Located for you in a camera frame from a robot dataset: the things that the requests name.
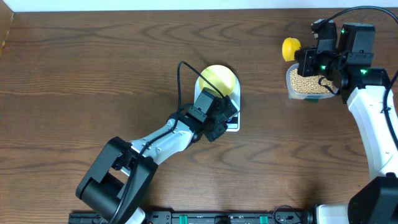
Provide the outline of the yellow measuring scoop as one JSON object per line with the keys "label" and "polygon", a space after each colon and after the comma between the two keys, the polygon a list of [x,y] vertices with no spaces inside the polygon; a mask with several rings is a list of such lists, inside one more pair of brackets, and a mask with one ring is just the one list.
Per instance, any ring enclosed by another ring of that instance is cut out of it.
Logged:
{"label": "yellow measuring scoop", "polygon": [[296,51],[301,49],[301,43],[296,38],[288,37],[282,44],[282,56],[286,62],[295,60]]}

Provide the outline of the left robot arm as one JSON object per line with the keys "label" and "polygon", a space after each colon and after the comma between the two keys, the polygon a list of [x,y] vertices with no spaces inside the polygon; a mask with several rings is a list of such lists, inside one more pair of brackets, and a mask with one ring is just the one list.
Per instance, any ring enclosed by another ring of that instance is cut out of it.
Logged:
{"label": "left robot arm", "polygon": [[178,106],[166,124],[146,137],[109,140],[76,189],[76,196],[108,223],[142,223],[140,209],[158,166],[202,136],[215,141],[237,121],[240,99],[203,91],[194,104]]}

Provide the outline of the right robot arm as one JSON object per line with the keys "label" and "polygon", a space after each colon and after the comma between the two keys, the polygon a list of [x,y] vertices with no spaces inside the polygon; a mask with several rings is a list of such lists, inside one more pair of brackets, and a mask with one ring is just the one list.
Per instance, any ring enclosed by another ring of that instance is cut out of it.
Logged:
{"label": "right robot arm", "polygon": [[397,223],[397,114],[392,80],[372,67],[375,28],[371,24],[316,21],[317,45],[303,48],[285,39],[284,60],[298,61],[298,74],[333,83],[358,125],[369,166],[369,183],[347,204],[317,205],[307,223]]}

